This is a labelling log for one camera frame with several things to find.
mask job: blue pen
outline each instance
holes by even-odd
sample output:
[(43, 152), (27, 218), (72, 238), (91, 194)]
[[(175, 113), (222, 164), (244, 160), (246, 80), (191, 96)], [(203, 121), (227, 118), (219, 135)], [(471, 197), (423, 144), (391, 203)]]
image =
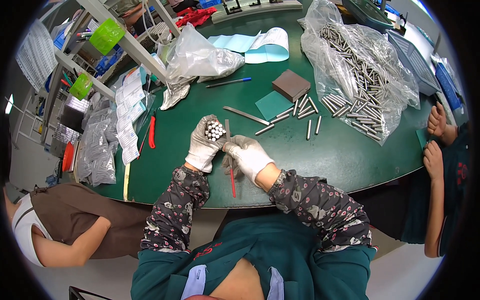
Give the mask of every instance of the blue pen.
[(214, 86), (219, 86), (219, 85), (224, 85), (224, 84), (234, 84), (234, 83), (237, 83), (237, 82), (244, 82), (244, 81), (250, 81), (252, 80), (251, 77), (247, 77), (247, 78), (242, 78), (242, 79), (237, 79), (237, 80), (232, 80), (232, 81), (225, 81), (225, 82), (222, 82), (222, 83), (219, 83), (219, 84), (211, 84), (211, 85), (207, 85), (206, 87), (214, 87)]

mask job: gray plastic basket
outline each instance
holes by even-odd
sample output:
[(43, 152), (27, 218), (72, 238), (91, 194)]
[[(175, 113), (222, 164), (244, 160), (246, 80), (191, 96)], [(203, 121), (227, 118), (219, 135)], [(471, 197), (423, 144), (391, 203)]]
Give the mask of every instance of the gray plastic basket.
[(420, 93), (431, 96), (436, 92), (440, 92), (440, 85), (435, 75), (417, 47), (392, 30), (387, 30), (387, 34), (388, 41), (395, 48), (398, 59), (400, 59), (405, 68), (413, 73), (419, 85)]

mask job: red file handle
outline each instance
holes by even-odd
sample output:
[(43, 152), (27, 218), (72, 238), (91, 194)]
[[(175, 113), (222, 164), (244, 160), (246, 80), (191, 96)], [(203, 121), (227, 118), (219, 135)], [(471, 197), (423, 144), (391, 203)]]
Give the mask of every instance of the red file handle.
[(233, 193), (233, 198), (236, 198), (236, 193), (235, 193), (235, 181), (233, 180), (233, 170), (230, 169), (230, 179), (232, 179), (232, 193)]
[(148, 133), (148, 144), (150, 148), (155, 149), (155, 117), (150, 119), (150, 132)]

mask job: red pliers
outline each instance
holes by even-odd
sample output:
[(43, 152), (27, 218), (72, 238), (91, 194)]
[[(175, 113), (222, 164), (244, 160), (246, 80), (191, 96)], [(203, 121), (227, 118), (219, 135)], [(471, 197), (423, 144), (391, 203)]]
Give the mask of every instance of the red pliers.
[(152, 149), (155, 149), (155, 120), (156, 120), (156, 109), (153, 111), (153, 115), (150, 119), (150, 132), (148, 133), (148, 144)]

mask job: green round table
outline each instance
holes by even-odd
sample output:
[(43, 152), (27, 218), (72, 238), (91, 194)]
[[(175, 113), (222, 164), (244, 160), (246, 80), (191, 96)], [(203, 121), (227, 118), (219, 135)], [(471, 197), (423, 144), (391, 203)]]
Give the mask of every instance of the green round table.
[[(215, 114), (223, 122), (230, 120), (232, 134), (256, 138), (265, 151), (283, 169), (296, 169), (303, 176), (323, 176), (330, 184), (353, 192), (394, 180), (422, 167), (422, 149), (416, 130), (424, 128), (432, 103), (420, 95), (421, 110), (408, 107), (402, 113), (397, 129), (380, 146), (374, 140), (332, 118), (320, 104), (315, 93), (313, 68), (300, 50), (302, 28), (297, 19), (305, 16), (310, 1), (304, 1), (303, 10), (261, 13), (212, 24), (208, 20), (197, 29), (205, 37), (243, 34), (254, 36), (261, 29), (284, 28), (288, 33), (290, 57), (282, 62), (245, 64), (231, 76), (218, 81), (193, 83), (187, 97), (166, 111), (157, 110), (155, 143), (151, 149), (146, 141), (140, 159), (131, 163), (128, 185), (128, 201), (153, 204), (171, 181), (172, 170), (184, 163), (190, 144), (190, 134), (201, 117)], [(262, 118), (255, 102), (269, 94), (272, 81), (286, 69), (290, 69), (312, 84), (309, 96), (317, 104), (322, 116), (318, 135), (306, 140), (307, 122), (315, 126), (318, 116), (304, 119), (288, 118), (257, 137), (254, 133), (264, 127), (255, 121), (222, 109), (230, 106)], [(251, 77), (249, 82), (205, 88), (208, 84)], [(161, 106), (162, 93), (152, 106)], [(148, 122), (139, 132), (139, 147)], [(236, 181), (237, 197), (232, 197), (229, 176), (220, 166), (220, 151), (213, 160), (213, 171), (208, 175), (211, 187), (210, 199), (205, 208), (241, 208), (270, 205), (265, 192), (248, 179)], [(97, 193), (123, 200), (125, 166), (121, 161), (121, 149), (116, 154), (117, 184), (102, 184), (93, 188)]]

